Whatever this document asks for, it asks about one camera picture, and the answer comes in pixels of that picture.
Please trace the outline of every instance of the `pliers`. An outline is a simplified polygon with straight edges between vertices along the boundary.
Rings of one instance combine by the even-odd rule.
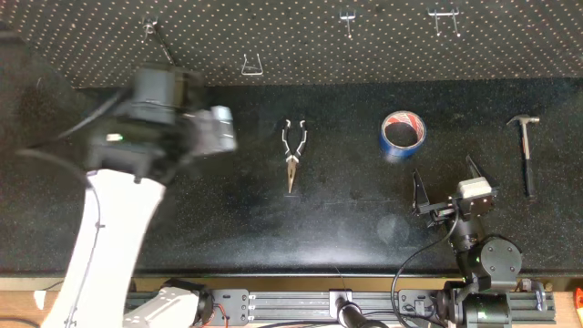
[[[285,147],[285,161],[288,163],[288,187],[289,192],[292,193],[292,185],[293,180],[295,178],[295,169],[297,165],[300,163],[300,156],[302,155],[303,149],[306,147],[306,139],[308,137],[308,131],[306,130],[306,121],[300,121],[300,127],[302,128],[302,142],[300,142],[300,146],[295,150],[295,153],[292,154],[292,150],[290,149],[290,145],[288,145],[288,130],[292,123],[286,119],[286,124],[283,127],[283,131],[281,132],[281,141],[283,141],[283,146]]]

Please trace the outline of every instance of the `black tabletop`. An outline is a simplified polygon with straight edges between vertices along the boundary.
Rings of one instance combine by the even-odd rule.
[[[522,272],[583,272],[581,80],[208,91],[211,104],[232,110],[239,148],[179,173],[150,223],[137,275],[395,274],[414,251],[445,235],[444,227],[426,228],[427,218],[411,215],[413,169],[430,200],[443,201],[471,178],[467,154],[500,182],[484,225],[522,249]],[[383,118],[397,110],[419,115],[427,139],[412,158],[390,164],[378,136]],[[506,125],[517,114],[540,117],[528,126],[534,204],[524,196],[519,127]],[[281,143],[286,118],[295,124],[305,119],[309,131],[291,194]],[[293,146],[299,132],[297,126],[290,132]],[[82,144],[82,134],[71,142]],[[80,159],[83,149],[62,145],[55,151]],[[2,167],[0,272],[62,272],[81,219],[82,187],[30,159],[6,156]],[[445,244],[409,268],[405,273],[457,274]]]

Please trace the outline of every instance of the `hammer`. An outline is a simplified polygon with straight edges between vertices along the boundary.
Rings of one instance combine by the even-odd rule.
[[[516,115],[506,123],[507,125],[518,121],[522,127],[522,149],[525,152],[525,182],[527,184],[527,197],[531,200],[535,200],[535,181],[532,173],[532,166],[530,165],[530,149],[528,148],[528,134],[527,134],[527,124],[528,123],[538,123],[540,118],[530,117],[529,115]]]

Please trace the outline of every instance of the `wooden surface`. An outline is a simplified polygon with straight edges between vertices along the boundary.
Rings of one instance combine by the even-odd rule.
[[[45,309],[40,310],[36,306],[34,292],[0,292],[0,317],[18,317],[41,323],[48,315],[55,303],[58,292],[47,292]],[[555,292],[555,304],[557,305],[557,325],[537,325],[536,328],[581,328],[572,292]],[[21,323],[0,322],[2,328],[25,327]]]

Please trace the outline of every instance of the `circular mark on table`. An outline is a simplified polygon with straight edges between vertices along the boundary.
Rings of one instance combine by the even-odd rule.
[[[397,215],[390,214],[376,223],[376,233],[387,245],[406,241],[409,238],[409,223]]]

